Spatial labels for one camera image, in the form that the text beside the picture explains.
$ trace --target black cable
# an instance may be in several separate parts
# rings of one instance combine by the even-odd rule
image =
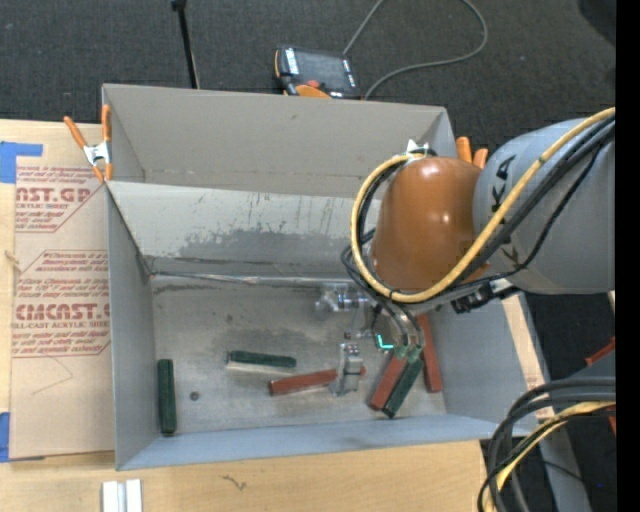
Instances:
[[[378,323],[378,318],[380,318],[382,306],[380,304],[376,304],[372,309],[373,309],[373,320],[371,320],[371,325],[369,326],[369,330],[373,333],[376,328],[376,324]]]
[[[594,387],[604,387],[604,388],[615,388],[615,377],[597,377],[597,378],[569,378],[563,379],[561,381],[554,381],[550,383],[545,383],[541,386],[538,386],[525,394],[523,394],[514,404],[511,409],[507,413],[507,417],[502,421],[502,423],[498,426],[494,435],[491,438],[489,443],[489,453],[488,453],[488,461],[487,466],[489,470],[492,470],[497,463],[497,459],[499,456],[499,451],[501,448],[501,444],[506,439],[506,447],[507,451],[511,450],[511,435],[513,431],[513,426],[517,421],[522,419],[524,416],[530,414],[539,409],[543,409],[545,407],[553,407],[558,406],[565,403],[571,402],[581,402],[581,401],[592,401],[592,400],[603,400],[603,399],[612,399],[615,401],[615,393],[598,393],[598,394],[563,394],[559,398],[539,398],[541,395],[549,393],[551,391],[558,391],[562,389],[583,389],[585,387],[594,388]],[[514,491],[516,492],[516,497],[518,495],[518,490],[521,493],[521,488],[519,487],[519,482],[517,480],[517,476],[512,475],[512,484],[515,482]],[[500,497],[497,495],[497,487],[495,486],[495,482],[491,484],[492,494],[496,495],[496,500],[501,501]],[[520,507],[522,510],[527,510],[526,501],[524,500],[524,496],[521,495]]]
[[[370,240],[373,237],[373,233],[374,233],[374,230],[369,231],[367,234],[364,235],[363,239],[366,241]],[[387,300],[385,300],[384,297],[381,297],[373,288],[369,286],[369,284],[364,279],[362,279],[362,276],[360,276],[359,272],[357,271],[357,268],[355,268],[353,263],[350,261],[350,255],[351,255],[351,246],[345,247],[342,253],[340,254],[340,260],[342,261],[342,264],[344,265],[347,271],[347,274],[349,274],[349,277],[353,280],[356,286],[358,286],[368,297],[370,297],[377,305],[382,307],[387,312],[391,320],[400,329],[400,332],[402,333],[405,342],[407,342],[409,339],[409,333],[406,330],[406,327],[404,326],[403,322],[401,322],[397,318],[397,314],[395,313],[395,311],[391,309]]]
[[[502,425],[502,428],[500,429],[498,435],[495,435],[492,438],[489,448],[490,458],[488,467],[493,467],[495,465],[495,461],[497,460],[497,457],[499,455],[500,448],[502,448],[503,451],[507,454],[511,452],[511,450],[513,449],[513,427],[515,426],[515,423],[517,423],[520,419],[524,418],[528,414],[540,409],[545,409],[547,407],[575,405],[577,403],[587,401],[615,401],[615,398],[615,393],[581,393],[578,395],[563,396],[559,400],[551,398],[538,399],[533,403],[522,406],[520,409],[514,412],[514,417],[510,418],[507,423]],[[520,481],[515,472],[511,474],[510,483],[511,489],[513,490],[516,498],[516,503],[519,506],[520,510],[522,512],[529,512],[524,493],[522,492],[522,488],[520,486]]]
[[[531,438],[528,442],[526,442],[526,443],[524,443],[522,445],[519,445],[517,450],[514,450],[509,455],[508,458],[504,459],[499,465],[497,465],[496,467],[494,467],[490,471],[489,475],[487,476],[487,478],[485,479],[484,483],[482,484],[482,486],[480,488],[480,492],[478,493],[478,499],[477,499],[478,512],[485,512],[484,505],[482,503],[484,492],[485,492],[485,490],[487,488],[491,489],[492,485],[495,485],[495,478],[498,476],[498,474],[503,469],[505,469],[511,462],[513,462],[520,455],[525,453],[525,451],[530,446],[537,444],[545,435],[547,435],[549,429],[557,427],[558,424],[567,423],[569,421],[574,421],[574,420],[577,420],[577,419],[592,419],[592,418],[598,418],[598,417],[602,417],[602,416],[612,416],[612,415],[615,415],[615,411],[596,410],[596,411],[592,411],[592,412],[588,412],[588,413],[579,413],[579,414],[574,414],[574,415],[571,415],[571,416],[566,416],[566,417],[563,417],[563,418],[558,418],[555,421],[550,421],[549,423],[547,423],[543,429],[541,429],[539,432],[537,432],[537,435],[535,437]],[[498,510],[498,512],[508,512],[508,510],[504,506],[504,503],[500,499],[500,495],[499,494],[500,494],[500,491],[498,491],[497,488],[496,488],[496,494],[494,494],[492,492],[494,505],[495,505],[496,509]]]
[[[558,162],[554,164],[554,168],[551,169],[545,178],[542,180],[542,183],[536,188],[536,190],[527,198],[525,203],[514,213],[512,218],[505,223],[500,233],[492,240],[492,242],[485,247],[474,260],[470,263],[469,267],[465,269],[465,271],[458,276],[456,280],[452,283],[452,285],[442,292],[436,294],[430,299],[422,302],[421,304],[428,304],[431,301],[439,299],[446,294],[450,294],[453,292],[461,291],[466,288],[475,288],[490,284],[491,282],[497,281],[499,279],[505,279],[516,272],[521,271],[526,268],[527,265],[533,260],[533,258],[539,252],[539,249],[542,246],[542,243],[547,238],[551,227],[558,219],[560,213],[564,210],[565,206],[568,204],[570,198],[576,192],[578,186],[585,179],[595,160],[602,150],[602,147],[613,137],[615,129],[615,115],[611,118],[604,120],[599,123],[595,127],[592,127],[584,137],[582,137],[579,141],[577,141],[576,146],[572,148],[571,151],[568,151],[565,155],[562,156]],[[538,237],[533,250],[530,252],[529,256],[526,260],[516,269],[509,272],[502,272],[500,274],[496,274],[493,276],[480,278],[474,280],[472,282],[463,283],[464,279],[468,278],[473,272],[475,272],[482,264],[484,264],[489,257],[502,245],[504,240],[508,236],[510,236],[513,231],[520,225],[520,223],[526,218],[526,216],[531,212],[531,210],[542,200],[542,198],[548,193],[549,190],[553,188],[557,184],[557,182],[569,171],[572,166],[575,165],[576,162],[579,162],[582,158],[584,158],[588,153],[594,152],[591,162],[587,165],[587,167],[583,170],[579,178],[574,182],[569,191],[565,194],[564,198],[560,202],[559,206],[553,212],[548,222],[545,224],[541,235]],[[395,166],[390,167],[385,172],[381,173],[380,176],[376,178],[366,191],[365,196],[362,199],[360,204],[360,208],[357,216],[357,229],[356,229],[356,243],[360,248],[366,243],[362,240],[362,233],[364,231],[364,225],[366,222],[367,212],[369,210],[370,203],[380,185],[389,179],[399,168],[405,165],[407,162],[402,162],[400,164],[396,164]],[[357,269],[353,269],[353,272],[359,274]]]
[[[424,155],[425,157],[427,156],[437,156],[437,153],[431,149],[426,149],[426,150],[419,150],[419,151],[424,151]],[[366,216],[367,216],[367,212],[369,210],[371,201],[373,200],[373,197],[375,196],[375,193],[377,192],[378,188],[382,185],[382,183],[384,183],[384,181],[386,181],[387,179],[389,179],[396,171],[398,171],[399,169],[401,169],[404,165],[408,164],[409,162],[400,162],[394,166],[391,166],[389,169],[386,169],[384,172],[382,172],[379,176],[376,177],[376,179],[371,183],[370,187],[367,189],[367,191],[365,192],[364,197],[362,198],[362,201],[360,203],[360,207],[358,209],[358,215],[357,215],[357,223],[356,223],[356,243],[358,245],[358,247],[360,248],[360,252],[362,253],[362,248],[364,246],[364,244],[366,244],[371,238],[373,238],[373,232],[374,230],[372,230],[370,232],[370,236],[367,237],[367,239],[364,239],[364,235],[363,235],[363,231],[364,231],[364,226],[366,223]],[[371,288],[369,286],[368,283],[366,283],[366,280],[364,280],[364,278],[361,277],[360,271],[359,269],[357,269],[355,266],[351,265],[350,266],[351,269],[351,273],[350,275],[353,277],[353,274],[357,274],[358,276],[360,276],[360,279],[362,282],[365,283],[365,285],[370,289],[373,290],[373,288]],[[428,299],[427,301],[424,301],[423,304],[427,304],[428,302],[439,298],[447,293],[450,293],[452,291],[459,291],[459,290],[463,290],[465,288],[472,288],[472,287],[477,287],[478,285],[482,285],[484,283],[490,283],[494,280],[497,279],[501,279],[504,277],[504,275],[498,275],[498,276],[491,276],[488,278],[481,278],[478,279],[476,281],[473,282],[469,282],[469,283],[463,283],[461,285],[458,285],[456,287],[453,288],[449,288],[447,290],[444,290],[442,292],[440,292],[439,294],[435,295],[434,297]],[[379,295],[377,292],[375,292],[377,297],[379,297],[379,300],[384,300],[382,298],[381,295]]]
[[[430,150],[428,148],[420,148],[415,150],[413,153],[415,154],[423,154],[424,158],[427,158],[428,156],[436,156],[436,152],[433,150]],[[392,175],[394,175],[396,173],[396,171],[398,171],[399,169],[402,169],[405,165],[407,165],[408,163],[411,163],[413,160],[408,160],[406,162],[400,162],[398,164],[395,164],[391,167],[389,167],[388,169],[385,169],[384,172],[382,172],[379,176],[376,177],[376,179],[371,183],[371,185],[369,186],[369,188],[367,189],[367,191],[365,192],[365,195],[360,203],[360,207],[358,209],[358,215],[357,215],[357,223],[356,223],[356,243],[358,244],[358,247],[360,248],[360,252],[362,252],[362,247],[364,246],[365,243],[367,243],[370,239],[373,238],[373,233],[375,232],[375,230],[371,230],[368,233],[368,236],[365,237],[364,235],[364,227],[365,227],[365,223],[366,223],[366,218],[367,218],[367,212],[369,211],[369,207],[371,205],[371,202],[373,200],[373,197],[375,196],[375,193],[377,192],[378,188],[387,180],[389,179]],[[347,251],[344,253],[345,254],[345,258],[343,258],[343,263],[345,263],[345,260],[347,259],[347,256],[351,254],[351,249],[350,247],[347,248]],[[352,270],[353,274],[357,274],[360,279],[366,283],[366,281],[362,278],[362,276],[360,275],[360,272],[357,268],[354,268],[353,266],[349,265],[350,269]],[[422,346],[424,344],[424,339],[422,336],[422,329],[420,327],[420,325],[418,324],[418,321],[416,319],[416,317],[411,313],[411,311],[409,311],[408,306],[405,306],[403,304],[397,304],[393,301],[393,299],[391,297],[386,298],[386,297],[382,297],[380,296],[380,294],[378,294],[376,292],[376,296],[378,297],[378,301],[379,303],[387,303],[387,301],[389,303],[395,304],[395,306],[402,312],[403,315],[405,315],[408,320],[411,322],[411,324],[413,325],[418,337],[419,337],[419,345]]]
[[[189,69],[189,82],[192,89],[200,89],[200,83],[198,80],[198,74],[196,73],[196,63],[193,57],[193,51],[191,50],[191,40],[189,38],[189,28],[187,26],[187,17],[185,15],[185,8],[187,0],[171,0],[171,7],[178,13],[178,19],[180,21],[180,32],[182,34],[182,43],[184,46],[184,54],[187,59],[187,67]]]
[[[362,31],[364,30],[364,27],[367,26],[367,23],[369,23],[369,20],[371,19],[371,17],[375,14],[375,12],[378,10],[378,8],[382,5],[382,3],[384,2],[384,0],[378,0],[376,2],[376,4],[373,6],[373,8],[369,11],[369,14],[367,14],[367,17],[364,19],[364,21],[360,24],[360,27],[358,27],[358,30],[356,30],[356,33],[353,35],[353,37],[351,38],[351,41],[349,41],[349,43],[347,44],[347,46],[345,46],[345,49],[342,50],[342,55],[347,55],[347,53],[349,53],[349,50],[351,50],[351,47],[353,46],[353,44],[356,42],[356,39],[358,39],[358,37],[360,37],[360,34],[362,33]]]
[[[367,90],[367,92],[364,94],[363,96],[363,100],[368,100],[371,95],[373,94],[373,92],[378,89],[378,87],[380,87],[383,83],[387,82],[388,80],[390,80],[391,78],[398,76],[400,74],[403,73],[407,73],[409,71],[416,71],[419,69],[425,69],[425,68],[431,68],[431,67],[436,67],[436,66],[444,66],[444,65],[448,65],[448,64],[455,64],[458,62],[462,62],[465,60],[470,59],[471,57],[474,57],[475,55],[477,55],[478,53],[480,53],[484,47],[487,44],[487,41],[489,39],[489,29],[487,28],[487,24],[484,21],[484,18],[482,17],[482,14],[480,13],[480,11],[478,11],[478,9],[468,0],[461,0],[463,4],[465,4],[470,10],[471,12],[476,16],[476,18],[478,18],[478,21],[480,22],[480,25],[482,26],[482,42],[480,43],[480,45],[473,51],[471,51],[470,53],[467,53],[465,55],[462,55],[460,57],[454,57],[452,59],[445,59],[445,60],[440,60],[440,61],[436,61],[436,62],[425,62],[423,64],[414,64],[411,66],[406,66],[400,69],[396,69],[395,71],[392,71],[391,73],[388,73],[387,75],[383,76],[382,78],[380,78],[377,82],[375,82],[371,87],[369,87],[369,89]],[[374,9],[377,9],[379,7],[379,5],[376,4],[376,6],[374,7]]]
[[[585,387],[591,387],[591,388],[615,387],[615,377],[563,379],[560,381],[554,381],[554,382],[542,384],[532,390],[529,390],[528,392],[520,396],[520,398],[518,398],[518,400],[514,402],[511,409],[507,413],[506,418],[496,428],[496,431],[492,436],[492,439],[489,443],[489,453],[488,453],[488,459],[487,459],[488,468],[492,469],[496,465],[502,440],[505,436],[511,435],[513,425],[515,425],[515,423],[519,421],[519,419],[523,418],[524,416],[526,416],[527,414],[535,410],[539,410],[539,409],[553,406],[553,405],[558,405],[560,403],[558,400],[554,401],[552,399],[545,399],[544,401],[540,401],[538,397],[540,397],[543,394],[549,393],[551,391],[558,391],[558,390],[571,389],[571,388],[582,389]],[[564,398],[575,399],[577,397],[575,395],[568,395],[568,396],[565,395]]]
[[[544,464],[545,466],[549,466],[553,469],[556,469],[558,471],[561,471],[562,473],[564,473],[567,476],[570,476],[571,478],[574,478],[575,480],[578,480],[579,482],[581,482],[582,484],[593,488],[594,490],[598,490],[600,492],[604,492],[606,494],[611,494],[611,495],[617,495],[618,493],[615,491],[610,491],[608,489],[605,489],[603,487],[600,486],[600,484],[597,484],[591,480],[587,480],[583,477],[581,477],[580,475],[574,473],[573,471],[571,471],[570,469],[565,468],[564,466],[560,465],[560,464],[556,464],[555,462],[551,462],[550,460],[544,460],[544,458],[538,456],[538,458],[540,459],[540,462],[542,464]]]

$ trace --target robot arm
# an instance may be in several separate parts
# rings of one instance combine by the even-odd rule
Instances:
[[[354,204],[348,269],[374,300],[464,310],[505,289],[614,289],[615,109],[516,138],[483,169],[422,150],[379,166]]]

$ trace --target wire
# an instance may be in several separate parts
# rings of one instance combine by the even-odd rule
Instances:
[[[433,151],[431,148],[419,148],[413,152],[411,152],[409,154],[409,156],[413,156],[413,157],[417,157],[417,156],[438,156],[438,154]],[[369,233],[367,233],[366,235],[363,234],[364,232],[364,224],[365,224],[365,220],[366,220],[366,215],[367,212],[369,210],[369,206],[371,203],[371,200],[373,199],[376,190],[378,189],[378,187],[389,177],[391,177],[391,175],[398,170],[402,165],[404,165],[406,162],[401,161],[398,163],[392,163],[390,164],[387,169],[385,169],[384,171],[382,171],[375,180],[372,181],[370,187],[367,190],[367,193],[365,195],[365,197],[362,200],[362,204],[359,208],[359,222],[358,222],[358,226],[356,228],[357,234],[358,234],[358,240],[360,242],[360,246],[363,247],[365,243],[367,243],[368,241],[370,241],[373,238],[373,233],[375,232],[375,230],[371,230]],[[343,263],[345,263],[345,265],[349,265],[349,268],[351,270],[350,272],[350,276],[353,278],[354,275],[359,275],[358,269],[357,267],[355,267],[354,265],[352,265],[350,263],[350,261],[352,261],[352,252],[350,250],[345,251],[345,253],[343,254]],[[460,291],[460,290],[464,290],[464,289],[468,289],[468,288],[473,288],[473,287],[477,287],[477,286],[481,286],[483,284],[488,284],[492,281],[495,281],[497,279],[501,279],[502,277],[506,276],[507,274],[505,273],[500,274],[500,275],[495,275],[495,276],[491,276],[491,277],[484,277],[484,278],[480,278],[477,279],[475,281],[471,281],[471,282],[466,282],[466,283],[462,283],[460,285],[457,285],[449,290],[447,290],[448,292],[455,292],[455,291]],[[376,297],[378,302],[382,301],[384,299],[384,297],[382,297],[380,294],[378,294],[375,290],[373,290],[367,283],[366,281],[360,279],[361,282],[364,283],[364,285],[368,288],[369,292],[373,292]],[[442,295],[444,295],[445,292],[441,292],[440,294],[436,295],[433,297],[433,299],[440,297]]]
[[[540,457],[540,462],[542,462],[545,466],[549,466],[550,468],[561,471],[565,475],[570,476],[571,478],[583,483],[584,485],[588,485],[589,487],[592,487],[593,490],[598,490],[606,494],[613,494],[613,495],[617,494],[617,492],[615,491],[610,491],[609,489],[603,488],[602,485],[599,483],[596,483],[591,480],[586,480],[585,478],[581,477],[580,475],[574,473],[570,469],[567,469],[560,464],[556,464],[555,462],[551,462],[550,460],[544,460],[542,457]]]
[[[369,20],[375,14],[375,12],[378,10],[378,8],[383,4],[383,2],[384,2],[384,0],[378,0],[375,3],[375,5],[369,11],[369,14],[367,14],[366,18],[364,19],[364,21],[362,22],[362,24],[360,25],[360,27],[358,28],[356,33],[351,38],[351,41],[349,41],[349,43],[347,44],[345,49],[342,51],[342,55],[346,56],[347,53],[351,50],[351,48],[353,47],[353,44],[356,42],[358,37],[360,37],[360,34],[364,30],[365,26],[369,23]],[[362,99],[363,100],[369,99],[371,97],[371,95],[373,94],[373,92],[376,89],[378,89],[383,83],[387,82],[391,78],[393,78],[395,76],[398,76],[398,75],[400,75],[402,73],[407,73],[409,71],[415,71],[415,70],[418,70],[418,69],[432,68],[432,67],[444,66],[444,65],[448,65],[448,64],[456,64],[458,62],[462,62],[462,61],[468,60],[468,59],[476,56],[478,53],[480,53],[484,49],[484,47],[486,46],[487,41],[489,39],[489,29],[487,28],[487,23],[485,22],[484,18],[482,17],[482,14],[480,13],[480,11],[471,2],[469,2],[469,0],[461,0],[461,2],[463,4],[465,4],[471,10],[471,12],[476,16],[476,18],[478,18],[478,21],[480,21],[480,25],[482,26],[482,42],[480,43],[480,45],[475,50],[473,50],[472,52],[469,52],[469,53],[467,53],[465,55],[462,55],[460,57],[454,57],[454,58],[451,58],[451,59],[439,60],[439,61],[435,61],[435,62],[424,62],[422,64],[413,64],[411,66],[406,66],[406,67],[403,67],[403,68],[400,68],[400,69],[396,69],[395,71],[392,71],[391,73],[388,73],[387,75],[383,76],[377,82],[375,82],[371,87],[369,87],[369,89],[364,94]]]
[[[504,505],[495,499],[498,495],[495,494],[492,496],[492,493],[487,492],[492,483],[495,483],[498,492],[501,491],[515,467],[542,439],[565,425],[571,419],[576,417],[594,417],[598,411],[613,405],[615,405],[615,400],[581,402],[556,414],[540,425],[518,443],[511,454],[498,467],[490,472],[478,495],[478,509],[481,512],[494,511],[496,509],[499,511],[504,510]]]
[[[171,6],[174,11],[178,12],[178,20],[180,22],[180,32],[182,34],[182,44],[184,46],[184,54],[187,59],[187,68],[189,70],[189,82],[192,89],[200,89],[200,80],[196,71],[196,60],[191,50],[191,40],[189,38],[189,28],[187,26],[187,16],[185,14],[186,1],[172,0]]]
[[[465,4],[469,9],[471,9],[471,12],[473,12],[473,14],[478,18],[478,20],[480,21],[480,24],[482,25],[482,42],[475,50],[465,55],[462,55],[460,57],[454,57],[451,59],[439,60],[435,62],[425,62],[423,64],[413,64],[411,66],[406,66],[406,67],[397,69],[395,71],[392,71],[391,73],[388,73],[387,75],[380,78],[371,87],[369,87],[367,92],[364,94],[363,99],[368,100],[371,97],[371,95],[374,93],[374,91],[378,89],[383,83],[387,82],[391,78],[398,76],[402,73],[407,73],[409,71],[416,71],[418,69],[433,68],[436,66],[445,66],[448,64],[456,64],[458,62],[462,62],[472,57],[475,57],[478,53],[480,53],[486,46],[487,41],[489,39],[489,30],[487,29],[487,24],[484,21],[484,18],[482,17],[482,14],[480,13],[480,11],[478,11],[478,9],[471,2],[469,2],[468,0],[461,0],[461,2]]]
[[[546,407],[563,406],[573,402],[615,401],[615,383],[615,377],[571,377],[542,384],[521,395],[513,403],[490,440],[487,454],[487,469],[490,474],[495,476],[497,473],[496,468],[499,467],[497,461],[501,449],[506,453],[512,451],[513,427],[519,420]],[[550,396],[550,393],[559,391],[561,394],[555,397]],[[521,510],[528,510],[515,473],[512,475],[511,484]],[[504,505],[499,495],[497,483],[492,478],[488,478],[487,485],[494,497],[495,506],[498,510],[503,510]]]
[[[358,28],[358,30],[356,31],[356,33],[353,35],[353,37],[351,38],[351,41],[349,41],[349,43],[347,44],[347,46],[345,47],[344,50],[342,50],[342,55],[347,55],[347,53],[349,53],[349,50],[351,50],[351,47],[353,46],[353,44],[356,42],[356,39],[358,39],[358,37],[360,37],[360,34],[362,33],[362,31],[364,30],[364,27],[367,26],[367,24],[369,23],[369,20],[371,19],[371,17],[375,14],[375,12],[378,10],[378,8],[384,3],[385,0],[378,0],[376,2],[376,4],[373,6],[373,8],[369,11],[369,14],[367,14],[367,17],[364,19],[364,21],[362,22],[362,24],[360,25],[360,27]]]
[[[478,235],[472,246],[469,250],[464,254],[464,256],[460,259],[460,261],[449,271],[449,273],[441,279],[438,283],[433,285],[431,288],[424,290],[418,293],[403,293],[398,290],[393,290],[389,288],[387,285],[383,284],[380,280],[378,280],[372,272],[368,269],[367,265],[364,262],[360,244],[358,240],[358,230],[357,226],[360,224],[359,213],[363,200],[367,197],[368,189],[375,183],[377,178],[386,172],[390,167],[406,163],[413,158],[414,156],[410,154],[396,155],[391,159],[387,160],[380,166],[378,166],[364,181],[362,187],[360,188],[358,195],[356,196],[353,209],[351,212],[351,250],[353,253],[354,262],[362,275],[363,279],[371,286],[374,290],[376,290],[380,295],[384,297],[390,298],[394,302],[401,302],[405,304],[416,304],[419,302],[424,302],[431,297],[434,297],[438,293],[446,290],[454,281],[458,278],[458,276],[467,268],[467,266],[471,263],[471,261],[476,257],[476,255],[480,252],[480,250],[484,247],[485,243],[489,240],[489,238],[493,235],[493,233],[497,230],[498,226],[504,219],[507,212],[514,205],[518,197],[522,194],[525,186],[533,179],[538,170],[550,159],[552,158],[567,142],[571,139],[587,130],[589,127],[602,121],[603,119],[613,115],[615,113],[615,107],[603,110],[585,120],[580,122],[577,126],[568,130],[563,136],[561,136],[558,140],[556,140],[551,146],[549,146],[542,155],[527,169],[527,171],[522,175],[520,180],[514,185],[512,190],[509,192],[508,196],[503,201],[502,205],[495,214],[491,217],[485,228]]]
[[[496,236],[492,242],[487,245],[470,263],[470,265],[461,273],[461,275],[452,283],[452,285],[438,294],[436,294],[431,299],[428,299],[422,304],[427,304],[431,300],[435,300],[437,298],[442,297],[447,293],[455,293],[458,291],[462,291],[464,289],[475,288],[479,289],[484,285],[488,285],[493,281],[499,279],[507,279],[510,276],[520,272],[525,269],[529,263],[533,260],[533,258],[537,255],[544,240],[547,238],[551,227],[558,219],[564,207],[568,204],[571,197],[573,197],[574,193],[578,189],[579,185],[589,174],[593,164],[595,163],[599,152],[603,149],[603,147],[608,143],[608,141],[613,137],[613,132],[615,129],[615,116],[612,116],[609,119],[603,121],[604,124],[597,125],[595,128],[589,130],[587,135],[577,141],[576,146],[572,148],[572,151],[567,152],[563,157],[555,163],[553,169],[551,169],[547,175],[543,178],[542,182],[538,187],[533,191],[533,193],[526,199],[524,204],[513,214],[512,218],[503,225],[502,230]],[[585,166],[585,169],[582,171],[580,176],[575,180],[574,184],[571,186],[569,191],[565,194],[565,196],[560,201],[559,206],[550,216],[548,222],[542,229],[541,235],[538,237],[536,243],[534,244],[534,248],[531,250],[529,256],[525,259],[525,261],[517,266],[512,271],[502,272],[499,274],[494,274],[489,277],[482,277],[476,279],[474,281],[463,282],[469,275],[471,275],[475,270],[477,270],[481,265],[484,264],[485,261],[489,259],[489,257],[500,247],[503,241],[508,237],[517,226],[526,218],[526,216],[530,213],[530,211],[537,205],[540,200],[545,196],[545,194],[557,184],[557,182],[576,164],[579,162],[587,153],[594,151],[594,147],[596,147],[596,152],[592,156],[591,161]],[[380,179],[384,179],[385,176],[388,177],[390,173],[386,171],[380,177]],[[376,182],[376,185],[372,185],[369,189],[369,193],[365,200],[363,200],[363,207],[360,209],[360,225],[364,224],[364,218],[366,217],[366,210],[368,210],[367,200],[370,199],[375,193],[375,187],[379,184]]]
[[[374,233],[374,230],[371,230],[367,234],[365,234],[363,238],[368,241],[373,237],[373,233]],[[347,246],[340,254],[340,259],[342,260],[342,263],[345,266],[347,273],[349,274],[349,277],[372,300],[372,302],[374,302],[377,306],[379,306],[379,308],[384,309],[387,312],[387,314],[391,318],[391,321],[396,325],[396,327],[398,328],[398,330],[402,335],[402,344],[407,346],[409,344],[410,336],[409,336],[409,331],[407,330],[404,322],[402,322],[398,318],[397,313],[393,311],[393,309],[391,308],[389,301],[385,300],[384,297],[380,297],[375,292],[375,290],[369,287],[367,283],[361,279],[360,275],[357,272],[357,269],[352,265],[350,261],[350,252],[351,252],[351,247]],[[403,312],[403,314],[407,316],[407,318],[412,320],[412,317],[410,317],[407,314],[408,313],[407,311],[405,311],[402,308],[400,309]],[[378,314],[379,313],[376,313],[376,316],[374,317],[374,324],[371,326],[372,330],[373,330],[373,326],[375,325],[375,321],[377,321]]]

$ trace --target blue tape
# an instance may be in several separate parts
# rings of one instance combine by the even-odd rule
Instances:
[[[9,413],[0,413],[0,462],[9,462]]]
[[[0,142],[0,183],[16,182],[16,161],[19,156],[42,156],[42,144]]]

